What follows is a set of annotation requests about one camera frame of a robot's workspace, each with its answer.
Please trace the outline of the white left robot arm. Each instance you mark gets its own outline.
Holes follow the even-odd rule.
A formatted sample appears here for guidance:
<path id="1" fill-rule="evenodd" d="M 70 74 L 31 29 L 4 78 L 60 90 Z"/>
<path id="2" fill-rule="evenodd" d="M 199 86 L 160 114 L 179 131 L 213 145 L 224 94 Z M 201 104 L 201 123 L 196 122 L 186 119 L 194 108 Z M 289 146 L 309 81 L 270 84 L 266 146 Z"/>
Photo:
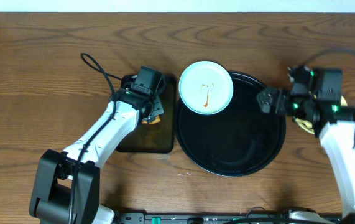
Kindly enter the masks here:
<path id="1" fill-rule="evenodd" d="M 79 140 L 62 152 L 49 149 L 42 155 L 29 214 L 41 223 L 112 223 L 115 212 L 99 202 L 101 169 L 138 124 L 163 112 L 158 94 L 118 90 Z"/>

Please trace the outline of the light blue plate with sauce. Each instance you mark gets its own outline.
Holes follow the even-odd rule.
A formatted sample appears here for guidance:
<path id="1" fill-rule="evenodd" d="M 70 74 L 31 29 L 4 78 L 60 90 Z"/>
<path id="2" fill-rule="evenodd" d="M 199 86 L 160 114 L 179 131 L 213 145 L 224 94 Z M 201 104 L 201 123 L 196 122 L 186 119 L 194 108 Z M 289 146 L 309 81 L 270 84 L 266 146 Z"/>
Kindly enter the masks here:
<path id="1" fill-rule="evenodd" d="M 199 61 L 184 69 L 178 83 L 180 99 L 191 111 L 212 115 L 224 110 L 233 97 L 228 71 L 210 61 Z"/>

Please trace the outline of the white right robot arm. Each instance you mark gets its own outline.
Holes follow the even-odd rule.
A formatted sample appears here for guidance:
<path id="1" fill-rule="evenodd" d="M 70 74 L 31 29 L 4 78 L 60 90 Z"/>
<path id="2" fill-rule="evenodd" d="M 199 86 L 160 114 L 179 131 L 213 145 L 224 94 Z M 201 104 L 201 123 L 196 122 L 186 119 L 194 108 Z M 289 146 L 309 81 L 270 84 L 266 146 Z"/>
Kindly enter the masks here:
<path id="1" fill-rule="evenodd" d="M 305 65 L 289 72 L 289 90 L 267 87 L 256 100 L 264 113 L 311 123 L 331 162 L 343 205 L 342 223 L 355 223 L 355 108 L 341 104 L 343 73 Z"/>

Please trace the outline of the yellow plate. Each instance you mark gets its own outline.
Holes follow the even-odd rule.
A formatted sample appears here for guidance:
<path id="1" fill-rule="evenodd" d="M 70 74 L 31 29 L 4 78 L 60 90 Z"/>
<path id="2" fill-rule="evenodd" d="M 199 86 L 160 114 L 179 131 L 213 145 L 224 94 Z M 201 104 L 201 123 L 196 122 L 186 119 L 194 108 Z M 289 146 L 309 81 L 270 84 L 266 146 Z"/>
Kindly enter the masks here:
<path id="1" fill-rule="evenodd" d="M 347 102 L 345 100 L 345 98 L 342 96 L 341 97 L 341 106 L 347 106 Z M 293 121 L 299 125 L 299 127 L 301 127 L 303 130 L 305 130 L 306 132 L 314 135 L 314 129 L 313 129 L 313 125 L 309 122 L 309 121 L 305 121 L 302 119 L 298 119 L 298 118 L 294 118 Z"/>

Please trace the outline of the orange sponge with green scourer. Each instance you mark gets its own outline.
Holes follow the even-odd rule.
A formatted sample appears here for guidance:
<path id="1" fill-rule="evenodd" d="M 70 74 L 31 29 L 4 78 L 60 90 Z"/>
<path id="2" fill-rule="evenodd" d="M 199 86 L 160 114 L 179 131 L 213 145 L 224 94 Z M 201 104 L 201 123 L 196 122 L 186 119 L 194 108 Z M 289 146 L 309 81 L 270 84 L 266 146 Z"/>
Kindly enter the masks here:
<path id="1" fill-rule="evenodd" d="M 156 124 L 159 122 L 160 122 L 160 116 L 148 116 L 148 117 L 144 118 L 141 123 L 152 125 L 152 124 Z"/>

